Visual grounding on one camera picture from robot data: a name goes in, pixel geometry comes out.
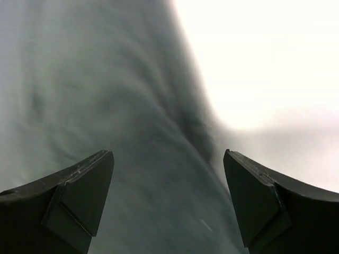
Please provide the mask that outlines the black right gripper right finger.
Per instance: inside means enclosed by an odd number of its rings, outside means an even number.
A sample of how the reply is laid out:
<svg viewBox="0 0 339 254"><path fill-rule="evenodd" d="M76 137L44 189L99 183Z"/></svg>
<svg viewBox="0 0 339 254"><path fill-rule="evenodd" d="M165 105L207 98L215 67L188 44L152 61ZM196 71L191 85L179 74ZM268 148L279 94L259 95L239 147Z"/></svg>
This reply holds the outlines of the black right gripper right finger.
<svg viewBox="0 0 339 254"><path fill-rule="evenodd" d="M229 149L223 162L243 244L250 253L338 253L338 193Z"/></svg>

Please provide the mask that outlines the zebra and grey plush pillowcase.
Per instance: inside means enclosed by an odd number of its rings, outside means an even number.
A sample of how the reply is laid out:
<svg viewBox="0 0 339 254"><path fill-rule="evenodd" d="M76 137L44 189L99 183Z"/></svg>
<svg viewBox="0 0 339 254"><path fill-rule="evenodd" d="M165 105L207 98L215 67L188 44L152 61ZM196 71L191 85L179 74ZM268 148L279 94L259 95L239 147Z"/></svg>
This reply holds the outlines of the zebra and grey plush pillowcase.
<svg viewBox="0 0 339 254"><path fill-rule="evenodd" d="M246 253L169 1L1 1L1 185L115 158L90 253Z"/></svg>

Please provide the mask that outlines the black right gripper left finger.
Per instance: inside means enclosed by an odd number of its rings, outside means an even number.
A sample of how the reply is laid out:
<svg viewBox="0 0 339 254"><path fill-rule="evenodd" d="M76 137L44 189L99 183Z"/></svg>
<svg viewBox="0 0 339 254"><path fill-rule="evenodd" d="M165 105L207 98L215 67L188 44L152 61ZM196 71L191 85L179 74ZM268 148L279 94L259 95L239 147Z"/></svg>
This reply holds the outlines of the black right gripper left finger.
<svg viewBox="0 0 339 254"><path fill-rule="evenodd" d="M114 167L111 151L1 192L1 253L88 253Z"/></svg>

